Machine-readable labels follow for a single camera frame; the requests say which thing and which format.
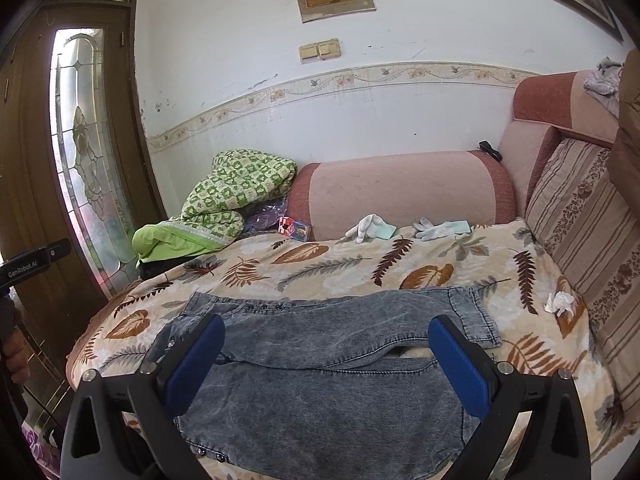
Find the brown jacket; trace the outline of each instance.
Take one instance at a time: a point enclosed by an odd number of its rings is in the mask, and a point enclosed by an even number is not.
[[[626,58],[620,81],[620,129],[607,164],[611,182],[640,221],[640,52]]]

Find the wallpaper border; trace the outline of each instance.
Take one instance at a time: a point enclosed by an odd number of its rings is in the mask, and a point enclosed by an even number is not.
[[[183,140],[249,114],[302,99],[398,84],[463,83],[516,88],[534,72],[455,62],[403,62],[348,68],[303,77],[251,92],[211,108],[164,134],[148,137],[149,152],[159,153]]]

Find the lime green fabric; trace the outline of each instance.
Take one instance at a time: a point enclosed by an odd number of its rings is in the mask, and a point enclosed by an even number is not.
[[[289,192],[296,163],[256,150],[230,150],[213,158],[212,171],[185,200],[179,217],[140,228],[132,245],[140,261],[156,262],[219,251],[244,228],[235,209]]]

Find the gray denim jeans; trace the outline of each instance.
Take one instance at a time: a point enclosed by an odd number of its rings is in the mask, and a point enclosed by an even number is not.
[[[437,473],[479,421],[464,412],[435,359],[385,354],[428,346],[439,314],[483,348],[502,343],[468,287],[321,301],[196,293],[146,359],[159,360],[211,310],[225,322],[225,345],[177,427],[201,456],[282,480]]]

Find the white tissue paper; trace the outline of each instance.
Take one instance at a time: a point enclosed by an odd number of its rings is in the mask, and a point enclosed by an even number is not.
[[[556,316],[561,316],[563,312],[568,312],[569,318],[571,318],[575,314],[574,301],[575,298],[566,292],[558,292],[555,296],[550,294],[549,299],[546,300],[545,310],[556,314]]]

